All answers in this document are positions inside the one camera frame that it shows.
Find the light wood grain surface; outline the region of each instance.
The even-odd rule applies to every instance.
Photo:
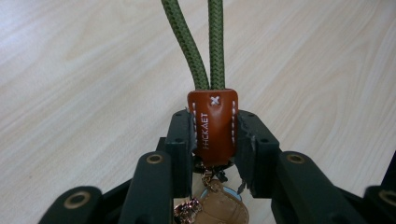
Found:
[[[207,2],[180,4],[207,69]],[[224,7],[240,108],[335,185],[378,185],[396,148],[396,2]],[[131,178],[192,90],[159,0],[0,1],[0,223],[37,223],[68,189]],[[250,223],[275,223],[270,200],[243,199]]]

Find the metal rivet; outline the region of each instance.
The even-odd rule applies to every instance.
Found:
[[[70,195],[66,201],[64,201],[64,207],[67,209],[80,208],[82,205],[90,201],[91,194],[87,191],[79,191]]]
[[[382,189],[381,191],[378,192],[378,195],[382,199],[382,201],[396,207],[396,192],[395,191]]]
[[[297,154],[289,154],[286,158],[293,163],[302,164],[305,162],[305,159]]]
[[[146,161],[150,164],[157,164],[157,163],[161,163],[163,162],[163,156],[159,155],[159,154],[154,154],[149,156]]]

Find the green rope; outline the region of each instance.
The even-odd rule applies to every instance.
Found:
[[[212,90],[223,90],[225,89],[223,3],[222,0],[208,0],[208,5],[210,85]]]
[[[208,90],[209,81],[207,80],[204,62],[195,45],[189,27],[184,20],[180,5],[177,0],[162,0],[163,9],[166,17],[171,24],[177,42],[183,50],[184,56],[192,73],[196,90]]]

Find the white stitching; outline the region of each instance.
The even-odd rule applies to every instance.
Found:
[[[231,124],[231,137],[232,137],[233,145],[234,145],[234,146],[235,146],[235,136],[234,136],[235,114],[236,114],[236,110],[235,110],[235,101],[233,101],[233,116],[232,116],[233,121],[232,121],[232,124]]]
[[[198,134],[197,134],[197,119],[195,118],[197,115],[197,111],[195,109],[195,103],[192,103],[192,115],[193,115],[193,123],[194,123],[194,133],[195,133],[195,144],[198,143]]]

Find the brown leather tag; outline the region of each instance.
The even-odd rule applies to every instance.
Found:
[[[226,165],[236,151],[236,91],[192,91],[188,102],[197,144],[193,153],[206,167]]]

